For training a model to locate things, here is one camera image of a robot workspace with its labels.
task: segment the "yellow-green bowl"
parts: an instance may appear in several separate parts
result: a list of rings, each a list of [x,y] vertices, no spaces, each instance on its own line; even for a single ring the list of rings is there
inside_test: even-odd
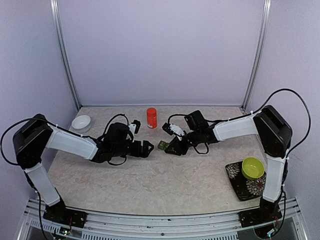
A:
[[[255,157],[248,157],[242,162],[242,174],[246,179],[255,180],[265,173],[264,164]]]

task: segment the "floral tray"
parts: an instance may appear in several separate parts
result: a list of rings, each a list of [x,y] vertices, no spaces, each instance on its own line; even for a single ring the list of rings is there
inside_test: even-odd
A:
[[[256,199],[262,196],[266,185],[266,173],[255,180],[246,179],[241,172],[242,161],[228,164],[225,169],[233,190],[240,201]]]

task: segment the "vertical metal post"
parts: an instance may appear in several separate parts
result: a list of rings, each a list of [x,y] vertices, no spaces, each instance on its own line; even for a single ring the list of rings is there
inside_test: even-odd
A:
[[[248,87],[246,89],[246,93],[244,96],[244,100],[242,103],[242,107],[244,110],[247,110],[250,97],[252,95],[252,91],[254,88],[254,84],[257,77],[257,72],[265,44],[265,38],[267,35],[267,28],[268,28],[268,22],[269,22],[269,15],[270,15],[270,8],[271,8],[271,0],[264,0],[264,7],[263,7],[263,14],[262,14],[262,21],[261,21],[261,27],[260,27],[260,34],[258,39],[258,45],[255,52],[254,62],[251,70],[250,80]]]
[[[51,4],[51,11],[52,11],[52,16],[53,16],[54,26],[55,26],[56,35],[58,38],[59,49],[60,49],[60,53],[61,53],[61,57],[62,57],[62,62],[64,65],[64,70],[66,73],[67,82],[70,87],[70,91],[71,91],[71,95],[72,95],[72,98],[74,101],[74,105],[75,105],[76,109],[79,110],[81,108],[81,104],[80,104],[78,92],[76,89],[76,85],[75,85],[74,79],[71,74],[70,65],[69,65],[69,61],[68,61],[68,57],[67,57],[67,53],[66,53],[64,36],[63,36],[61,21],[60,21],[60,16],[59,16],[58,0],[50,0],[50,4]]]

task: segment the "red can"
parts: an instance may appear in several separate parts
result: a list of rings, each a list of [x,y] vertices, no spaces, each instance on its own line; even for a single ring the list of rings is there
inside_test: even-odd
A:
[[[146,110],[146,120],[148,127],[155,129],[157,127],[157,110],[153,107]]]

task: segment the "marble tabletop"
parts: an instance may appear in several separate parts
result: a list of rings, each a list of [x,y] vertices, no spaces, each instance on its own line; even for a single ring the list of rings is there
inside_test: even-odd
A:
[[[160,140],[173,136],[161,126],[172,114],[201,110],[208,120],[240,116],[238,107],[156,106],[158,127],[147,127],[147,106],[82,107],[78,115],[89,115],[92,127],[86,133],[100,136],[106,123],[116,114],[126,114],[129,121],[141,121],[134,137],[148,140],[155,148],[148,158],[129,156],[120,166],[94,163],[59,151],[49,169],[49,177],[67,206],[131,215],[193,215],[256,207],[259,198],[239,201],[229,182],[225,166],[247,157],[263,159],[255,136],[243,136],[209,145],[209,154],[199,155],[189,149],[184,156],[166,154],[157,148]],[[125,123],[122,117],[117,122]],[[171,123],[189,131],[183,117]],[[112,160],[120,163],[123,158]]]

